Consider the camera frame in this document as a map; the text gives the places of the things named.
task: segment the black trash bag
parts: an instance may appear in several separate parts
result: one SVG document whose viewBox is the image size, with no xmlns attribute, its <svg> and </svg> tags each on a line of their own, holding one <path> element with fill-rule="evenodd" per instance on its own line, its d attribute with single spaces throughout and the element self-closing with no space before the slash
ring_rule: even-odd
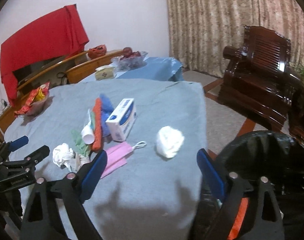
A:
<svg viewBox="0 0 304 240">
<path fill-rule="evenodd" d="M 304 147 L 294 138 L 250 132 L 229 143 L 215 162 L 250 181 L 266 176 L 284 214 L 285 239 L 304 240 Z"/>
<path fill-rule="evenodd" d="M 207 232 L 219 213 L 218 200 L 212 195 L 206 182 L 202 179 L 200 201 L 197 206 L 196 216 L 188 236 L 188 240 L 204 240 Z"/>
</svg>

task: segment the pink face mask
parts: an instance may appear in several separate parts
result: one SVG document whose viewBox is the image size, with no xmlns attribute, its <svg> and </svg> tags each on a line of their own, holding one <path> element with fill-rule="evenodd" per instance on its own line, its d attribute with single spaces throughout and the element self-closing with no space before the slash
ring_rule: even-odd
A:
<svg viewBox="0 0 304 240">
<path fill-rule="evenodd" d="M 135 149 L 145 147 L 146 144 L 147 144 L 146 142 L 141 141 L 132 147 L 127 142 L 122 142 L 116 146 L 107 149 L 106 150 L 107 165 L 101 178 L 104 178 L 105 176 L 109 175 L 112 171 L 125 165 L 127 163 L 125 156 L 133 152 Z"/>
</svg>

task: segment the beige curtain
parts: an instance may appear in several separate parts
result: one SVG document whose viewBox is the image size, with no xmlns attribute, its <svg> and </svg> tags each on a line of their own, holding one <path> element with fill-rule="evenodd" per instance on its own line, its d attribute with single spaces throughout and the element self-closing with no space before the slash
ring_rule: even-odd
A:
<svg viewBox="0 0 304 240">
<path fill-rule="evenodd" d="M 222 77 L 225 46 L 241 47 L 244 25 L 291 39 L 291 62 L 304 64 L 304 12 L 295 0 L 167 0 L 171 56 L 191 70 Z"/>
</svg>

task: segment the tissue box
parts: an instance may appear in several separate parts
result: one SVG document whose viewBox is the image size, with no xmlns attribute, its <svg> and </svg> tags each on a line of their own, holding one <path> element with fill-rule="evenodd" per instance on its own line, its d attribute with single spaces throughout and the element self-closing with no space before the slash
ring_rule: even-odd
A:
<svg viewBox="0 0 304 240">
<path fill-rule="evenodd" d="M 134 98 L 124 98 L 106 120 L 114 141 L 124 142 L 135 122 Z"/>
<path fill-rule="evenodd" d="M 114 78 L 114 67 L 106 65 L 97 68 L 95 78 L 96 80 Z"/>
</svg>

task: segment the floor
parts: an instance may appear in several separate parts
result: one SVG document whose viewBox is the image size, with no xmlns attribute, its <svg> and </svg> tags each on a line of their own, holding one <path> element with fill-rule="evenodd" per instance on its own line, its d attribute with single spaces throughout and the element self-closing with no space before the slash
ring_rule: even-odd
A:
<svg viewBox="0 0 304 240">
<path fill-rule="evenodd" d="M 222 78 L 216 78 L 191 70 L 185 71 L 183 77 L 186 81 L 199 82 L 203 86 L 208 150 L 209 154 L 214 158 L 236 136 L 251 131 L 267 130 L 258 123 L 217 102 L 223 82 Z M 289 134 L 288 121 L 284 124 L 281 132 Z"/>
</svg>

